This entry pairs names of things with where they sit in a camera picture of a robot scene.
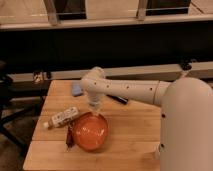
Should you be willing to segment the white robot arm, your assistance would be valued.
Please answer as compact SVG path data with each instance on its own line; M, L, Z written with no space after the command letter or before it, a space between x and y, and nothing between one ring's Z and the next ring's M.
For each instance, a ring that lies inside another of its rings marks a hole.
M110 80L94 67L80 84L93 107L106 94L161 108L160 171L213 171L213 88L204 81Z

